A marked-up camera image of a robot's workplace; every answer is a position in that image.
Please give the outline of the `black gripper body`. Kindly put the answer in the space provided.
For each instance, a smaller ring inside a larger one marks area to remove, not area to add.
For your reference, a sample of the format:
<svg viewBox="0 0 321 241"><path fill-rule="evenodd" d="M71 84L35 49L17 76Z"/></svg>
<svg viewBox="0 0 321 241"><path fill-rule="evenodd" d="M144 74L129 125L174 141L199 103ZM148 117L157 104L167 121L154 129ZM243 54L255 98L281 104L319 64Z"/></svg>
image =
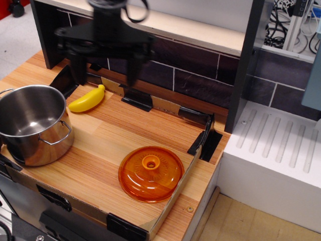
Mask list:
<svg viewBox="0 0 321 241"><path fill-rule="evenodd" d="M94 11L85 24L55 30L58 50L71 59L148 59L155 37L129 26L120 13Z"/></svg>

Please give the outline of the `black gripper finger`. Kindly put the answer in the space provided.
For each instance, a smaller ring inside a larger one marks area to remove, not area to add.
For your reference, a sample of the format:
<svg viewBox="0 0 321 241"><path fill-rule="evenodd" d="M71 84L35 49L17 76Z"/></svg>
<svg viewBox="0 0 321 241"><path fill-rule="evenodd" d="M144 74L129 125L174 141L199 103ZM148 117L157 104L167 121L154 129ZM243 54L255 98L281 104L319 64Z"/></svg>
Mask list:
<svg viewBox="0 0 321 241"><path fill-rule="evenodd" d="M135 85L143 65L143 57L138 56L127 60L127 85Z"/></svg>
<svg viewBox="0 0 321 241"><path fill-rule="evenodd" d="M70 61L70 70L73 80L80 85L86 83L86 73L87 73L87 59L84 56L78 55L76 53L69 53L68 58Z"/></svg>

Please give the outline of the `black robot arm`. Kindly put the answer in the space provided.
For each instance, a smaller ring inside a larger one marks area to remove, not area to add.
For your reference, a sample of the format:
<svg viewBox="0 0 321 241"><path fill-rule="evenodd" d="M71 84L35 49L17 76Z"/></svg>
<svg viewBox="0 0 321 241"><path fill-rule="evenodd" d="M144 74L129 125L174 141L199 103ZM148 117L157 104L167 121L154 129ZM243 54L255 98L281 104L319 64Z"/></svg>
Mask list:
<svg viewBox="0 0 321 241"><path fill-rule="evenodd" d="M59 28L58 50L70 61L73 79L87 81L87 58L114 58L127 61L127 85L134 86L143 64L151 59L155 37L135 29L121 18L126 1L89 1L93 20L74 27Z"/></svg>

